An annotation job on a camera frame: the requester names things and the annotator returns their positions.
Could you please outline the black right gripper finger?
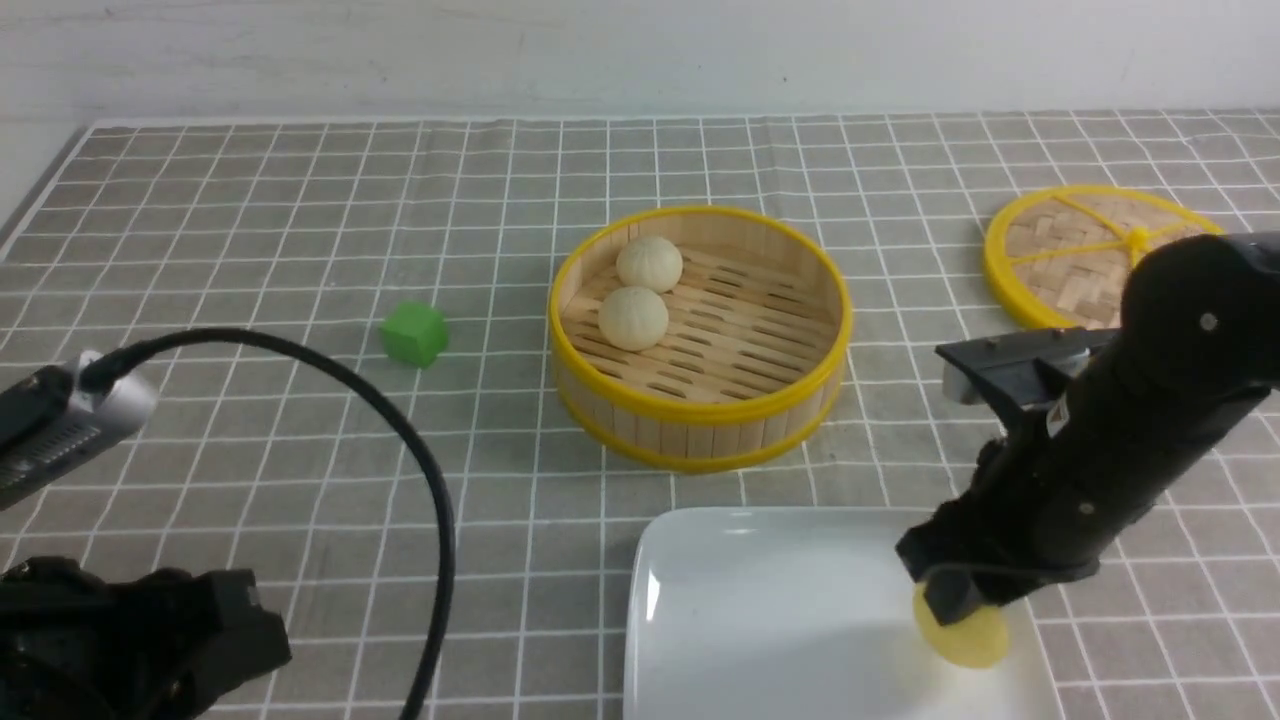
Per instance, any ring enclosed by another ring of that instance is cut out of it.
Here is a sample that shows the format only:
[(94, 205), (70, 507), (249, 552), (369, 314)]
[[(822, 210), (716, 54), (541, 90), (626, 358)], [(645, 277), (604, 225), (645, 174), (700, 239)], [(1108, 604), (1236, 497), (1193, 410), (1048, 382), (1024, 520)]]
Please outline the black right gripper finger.
[(933, 570), (922, 580), (925, 610), (941, 626), (974, 616), (986, 606), (974, 575), (968, 570)]

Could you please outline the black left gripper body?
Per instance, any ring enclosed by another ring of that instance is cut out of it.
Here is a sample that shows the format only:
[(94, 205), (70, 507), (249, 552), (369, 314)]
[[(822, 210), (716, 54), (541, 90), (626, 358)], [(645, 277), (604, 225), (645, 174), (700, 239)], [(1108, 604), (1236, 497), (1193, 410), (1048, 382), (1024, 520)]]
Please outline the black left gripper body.
[(3, 574), (5, 719), (196, 719), (291, 659), (250, 570), (109, 583), (45, 556)]

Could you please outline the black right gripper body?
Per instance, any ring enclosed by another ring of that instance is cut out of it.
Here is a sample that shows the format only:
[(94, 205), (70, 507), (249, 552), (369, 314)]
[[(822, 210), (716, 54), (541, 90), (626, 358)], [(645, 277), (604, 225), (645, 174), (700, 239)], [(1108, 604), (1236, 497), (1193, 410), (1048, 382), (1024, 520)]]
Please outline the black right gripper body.
[(1088, 577), (1270, 391), (1270, 351), (1117, 331), (1053, 398), (1021, 406), (995, 391), (987, 406), (1004, 436), (897, 555), (915, 582), (970, 571), (986, 601)]

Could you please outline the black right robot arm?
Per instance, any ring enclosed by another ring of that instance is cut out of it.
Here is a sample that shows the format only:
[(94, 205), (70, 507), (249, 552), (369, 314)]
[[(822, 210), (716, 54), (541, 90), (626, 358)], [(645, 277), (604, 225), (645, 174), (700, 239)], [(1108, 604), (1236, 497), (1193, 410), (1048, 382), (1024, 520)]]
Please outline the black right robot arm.
[(1117, 537), (1274, 389), (1277, 234), (1198, 234), (1139, 260), (1115, 329), (940, 345), (943, 386), (1004, 427), (969, 487), (896, 551), (941, 626), (1094, 575)]

